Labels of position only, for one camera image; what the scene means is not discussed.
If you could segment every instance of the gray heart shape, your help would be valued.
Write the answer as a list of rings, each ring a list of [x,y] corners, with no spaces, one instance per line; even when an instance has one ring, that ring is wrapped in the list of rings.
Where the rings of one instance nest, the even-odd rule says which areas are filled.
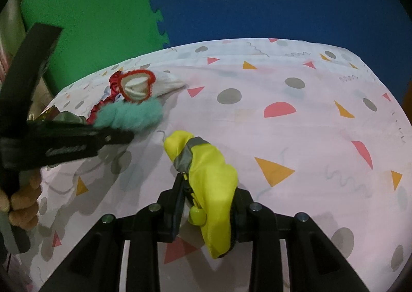
[[[195,50],[196,53],[200,52],[200,51],[207,51],[209,48],[207,48],[206,46],[200,46],[197,50]]]

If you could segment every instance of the red satin trim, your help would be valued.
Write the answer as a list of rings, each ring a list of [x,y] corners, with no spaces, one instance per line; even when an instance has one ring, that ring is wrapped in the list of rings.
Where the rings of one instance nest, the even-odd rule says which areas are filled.
[[[110,85],[110,96],[108,96],[103,101],[98,102],[96,105],[93,106],[90,112],[90,117],[87,119],[87,124],[92,125],[96,120],[97,112],[102,108],[103,105],[113,103],[116,99],[116,96],[120,93],[119,92],[119,77],[121,76],[122,72],[120,70],[116,71],[113,75],[109,78],[109,85]]]
[[[140,73],[148,75],[148,76],[149,76],[149,79],[148,79],[148,94],[147,94],[147,96],[146,96],[144,99],[142,99],[141,101],[139,101],[139,103],[141,103],[141,102],[143,102],[143,101],[146,101],[147,99],[149,99],[149,98],[152,96],[152,85],[153,85],[154,82],[156,82],[156,76],[154,75],[154,73],[153,73],[152,71],[149,71],[149,70],[146,70],[146,69],[136,69],[136,70],[134,70],[134,71],[130,71],[130,72],[128,72],[128,73],[125,73],[125,74],[123,74],[123,75],[120,75],[120,77],[119,77],[119,79],[118,79],[118,82],[119,82],[119,84],[118,84],[118,86],[119,86],[119,91],[120,91],[120,93],[123,95],[124,99],[125,99],[126,101],[128,101],[128,102],[135,103],[136,101],[133,101],[131,98],[129,98],[129,96],[128,96],[127,94],[125,94],[125,92],[124,92],[124,90],[123,90],[123,87],[122,87],[122,85],[121,85],[121,81],[122,81],[122,79],[124,79],[124,78],[127,77],[127,76],[135,75],[135,74],[140,74]]]

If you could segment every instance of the red triangle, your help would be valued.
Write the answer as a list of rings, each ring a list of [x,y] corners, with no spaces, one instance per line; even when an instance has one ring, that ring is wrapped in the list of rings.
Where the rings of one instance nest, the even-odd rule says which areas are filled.
[[[195,97],[200,91],[204,89],[204,86],[201,86],[200,88],[193,88],[193,89],[187,89],[190,97]]]
[[[303,65],[307,65],[308,67],[311,67],[311,68],[313,68],[313,69],[316,69],[316,67],[315,67],[315,65],[313,64],[312,61],[306,62],[306,63],[304,63]]]
[[[61,245],[60,239],[57,236],[57,232],[54,231],[53,243],[51,244],[52,248],[58,247]]]
[[[164,264],[178,260],[179,258],[182,258],[196,250],[197,248],[195,248],[193,245],[186,242],[182,238],[177,237],[176,240],[173,241],[173,243],[168,243],[166,246]]]
[[[208,57],[207,58],[207,64],[211,64],[213,62],[219,61],[219,58],[214,58],[214,57]]]
[[[391,101],[387,93],[384,93],[382,96],[384,96],[388,101]]]

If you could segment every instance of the blue foam mat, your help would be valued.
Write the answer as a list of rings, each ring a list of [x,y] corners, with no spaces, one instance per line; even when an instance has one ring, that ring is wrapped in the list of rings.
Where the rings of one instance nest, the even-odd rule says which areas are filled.
[[[401,102],[412,22],[399,0],[151,0],[171,47],[228,38],[306,40],[359,55]]]

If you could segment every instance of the patterned tablecloth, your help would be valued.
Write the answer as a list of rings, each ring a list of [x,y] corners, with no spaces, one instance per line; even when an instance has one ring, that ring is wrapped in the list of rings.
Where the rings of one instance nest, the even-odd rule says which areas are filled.
[[[412,127],[359,57],[292,40],[202,42],[102,69],[51,105],[87,117],[112,73],[135,68],[168,70],[187,87],[162,99],[164,119],[149,135],[43,169],[32,248],[12,261],[28,291],[103,214],[134,214],[172,186],[162,140],[175,130],[217,146],[254,200],[285,215],[309,213],[371,292],[387,290],[412,251]],[[212,260],[183,219],[176,242],[159,244],[162,291],[247,291],[250,259],[251,244],[237,244]]]

